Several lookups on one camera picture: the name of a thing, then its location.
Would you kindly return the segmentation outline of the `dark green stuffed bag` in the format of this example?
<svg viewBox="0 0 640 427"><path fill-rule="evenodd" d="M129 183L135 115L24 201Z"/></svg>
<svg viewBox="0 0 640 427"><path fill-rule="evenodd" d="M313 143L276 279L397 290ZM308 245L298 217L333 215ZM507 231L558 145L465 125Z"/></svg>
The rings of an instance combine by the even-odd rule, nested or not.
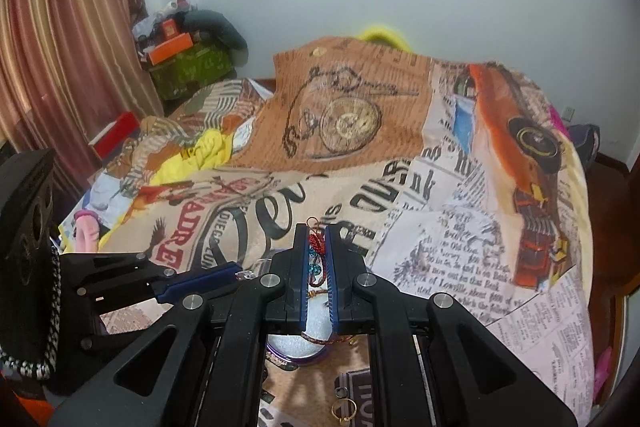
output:
<svg viewBox="0 0 640 427"><path fill-rule="evenodd" d="M247 43L239 31L221 13L212 10L187 12L183 19L187 31L205 31L232 50L246 50Z"/></svg>

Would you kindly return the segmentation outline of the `yellow cloth on bed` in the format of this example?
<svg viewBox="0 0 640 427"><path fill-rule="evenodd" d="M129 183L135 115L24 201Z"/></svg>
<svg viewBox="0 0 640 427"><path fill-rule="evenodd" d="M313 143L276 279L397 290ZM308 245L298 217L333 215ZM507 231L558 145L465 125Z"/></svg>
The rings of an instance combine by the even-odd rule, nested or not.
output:
<svg viewBox="0 0 640 427"><path fill-rule="evenodd" d="M196 142L166 159L153 174L149 186L186 181L193 173L226 165L232 155L233 134L206 130Z"/></svg>

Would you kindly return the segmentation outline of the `pink plush toy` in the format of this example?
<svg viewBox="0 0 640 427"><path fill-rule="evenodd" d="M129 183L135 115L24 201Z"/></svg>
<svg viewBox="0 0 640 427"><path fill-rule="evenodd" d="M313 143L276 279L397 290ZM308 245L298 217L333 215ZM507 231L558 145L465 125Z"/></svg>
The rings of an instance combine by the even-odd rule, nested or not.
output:
<svg viewBox="0 0 640 427"><path fill-rule="evenodd" d="M100 222L91 210L79 210L74 214L75 247L78 254L95 254L99 249Z"/></svg>

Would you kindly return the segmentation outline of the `pink slipper on floor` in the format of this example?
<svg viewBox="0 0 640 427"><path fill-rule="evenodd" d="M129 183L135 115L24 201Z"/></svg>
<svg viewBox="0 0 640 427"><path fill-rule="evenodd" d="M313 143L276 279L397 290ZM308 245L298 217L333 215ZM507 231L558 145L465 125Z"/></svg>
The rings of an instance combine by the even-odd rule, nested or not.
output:
<svg viewBox="0 0 640 427"><path fill-rule="evenodd" d="M608 346L597 359L596 366L594 367L593 400L597 400L600 391L610 376L612 354L613 349L611 346Z"/></svg>

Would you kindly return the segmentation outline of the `newspaper print bed blanket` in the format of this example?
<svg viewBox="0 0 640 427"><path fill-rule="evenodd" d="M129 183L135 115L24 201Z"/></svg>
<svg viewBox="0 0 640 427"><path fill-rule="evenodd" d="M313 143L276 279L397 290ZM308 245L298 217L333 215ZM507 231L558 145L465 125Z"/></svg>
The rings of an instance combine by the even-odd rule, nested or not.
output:
<svg viewBox="0 0 640 427"><path fill-rule="evenodd" d="M586 425L586 182L544 94L499 63L356 39L323 38L274 66L269 100L219 83L122 154L114 175L134 200L103 250L132 251L163 225L151 257L165 267L261 268L317 218L403 291L449 291ZM226 165L149 186L208 129L233 134Z"/></svg>

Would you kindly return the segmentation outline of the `green covered side table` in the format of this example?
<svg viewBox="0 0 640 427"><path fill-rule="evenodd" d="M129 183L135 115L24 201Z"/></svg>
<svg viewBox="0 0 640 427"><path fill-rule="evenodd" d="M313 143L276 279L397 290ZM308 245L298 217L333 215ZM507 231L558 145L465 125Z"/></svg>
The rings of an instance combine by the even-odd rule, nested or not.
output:
<svg viewBox="0 0 640 427"><path fill-rule="evenodd" d="M221 79L233 69L229 50L217 41L197 42L192 48L150 68L162 101L180 100Z"/></svg>

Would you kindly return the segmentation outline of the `orange box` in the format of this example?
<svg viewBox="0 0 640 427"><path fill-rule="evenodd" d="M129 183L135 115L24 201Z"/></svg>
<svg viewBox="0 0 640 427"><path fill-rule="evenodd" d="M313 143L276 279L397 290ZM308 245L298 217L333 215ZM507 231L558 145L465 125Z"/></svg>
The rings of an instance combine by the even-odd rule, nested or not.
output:
<svg viewBox="0 0 640 427"><path fill-rule="evenodd" d="M152 66L169 60L171 57L192 48L193 41L190 34L184 32L168 39L148 52L148 59Z"/></svg>

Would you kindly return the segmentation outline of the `red and white box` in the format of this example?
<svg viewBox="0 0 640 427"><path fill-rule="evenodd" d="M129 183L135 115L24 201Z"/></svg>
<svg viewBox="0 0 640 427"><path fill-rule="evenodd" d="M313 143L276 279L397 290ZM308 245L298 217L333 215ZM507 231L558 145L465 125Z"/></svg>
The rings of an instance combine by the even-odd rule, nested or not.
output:
<svg viewBox="0 0 640 427"><path fill-rule="evenodd" d="M127 139L134 139L140 133L140 122L134 113L120 114L114 121L103 128L89 145L103 161L113 159L122 151Z"/></svg>

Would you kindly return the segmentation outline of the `white wall socket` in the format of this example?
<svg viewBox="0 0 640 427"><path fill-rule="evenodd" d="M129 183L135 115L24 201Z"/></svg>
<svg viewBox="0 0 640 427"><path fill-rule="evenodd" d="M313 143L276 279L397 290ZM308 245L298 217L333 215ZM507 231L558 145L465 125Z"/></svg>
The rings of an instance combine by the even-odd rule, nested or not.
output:
<svg viewBox="0 0 640 427"><path fill-rule="evenodd" d="M566 106L563 109L562 119L566 121L572 121L574 114L575 114L575 109L573 107Z"/></svg>

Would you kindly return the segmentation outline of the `striped red gold curtain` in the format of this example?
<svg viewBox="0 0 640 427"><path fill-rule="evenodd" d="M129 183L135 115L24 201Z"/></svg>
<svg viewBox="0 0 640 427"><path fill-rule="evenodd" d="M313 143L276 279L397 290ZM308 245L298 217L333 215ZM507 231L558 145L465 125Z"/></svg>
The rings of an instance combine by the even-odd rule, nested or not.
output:
<svg viewBox="0 0 640 427"><path fill-rule="evenodd" d="M145 15L144 0L1 0L1 134L54 150L65 192L99 168L89 142L107 124L163 112L131 32Z"/></svg>

